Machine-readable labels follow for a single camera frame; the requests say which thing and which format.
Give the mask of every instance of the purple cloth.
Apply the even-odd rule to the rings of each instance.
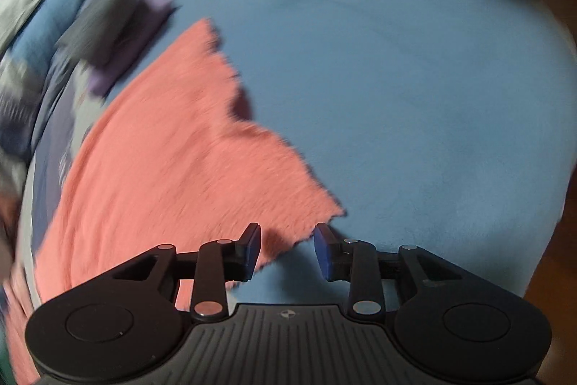
[[[132,18],[118,38],[108,64],[93,68],[88,91],[104,97],[118,78],[136,62],[172,12],[171,0],[140,0]]]

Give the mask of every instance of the brown floor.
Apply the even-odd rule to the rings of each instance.
[[[577,0],[542,2],[577,40]],[[569,185],[563,219],[526,298],[547,315],[553,329],[553,344],[539,377],[546,385],[577,385],[577,172]]]

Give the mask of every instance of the blue bedsheet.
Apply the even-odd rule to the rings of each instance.
[[[175,0],[123,86],[210,17],[254,120],[302,153],[379,249],[420,245],[523,294],[561,215],[577,149],[577,68],[530,0]],[[240,301],[326,302],[312,242]]]

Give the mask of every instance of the pink fabric on bed edge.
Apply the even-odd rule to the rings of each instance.
[[[232,116],[239,80],[215,45],[209,21],[196,23],[94,126],[36,257],[43,302],[155,245],[193,251],[250,222],[263,229],[259,268],[342,214],[296,150]],[[179,308],[190,292],[183,282]],[[14,360],[27,356],[29,314],[9,318]],[[31,382],[29,361],[13,367],[20,385]]]

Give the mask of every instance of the metal screw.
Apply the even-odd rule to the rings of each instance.
[[[222,305],[218,302],[213,302],[207,300],[204,302],[199,302],[194,306],[194,311],[198,313],[201,317],[211,317],[213,315],[218,315],[222,312]]]
[[[359,315],[374,315],[381,311],[381,306],[372,300],[359,300],[353,304],[353,310]]]

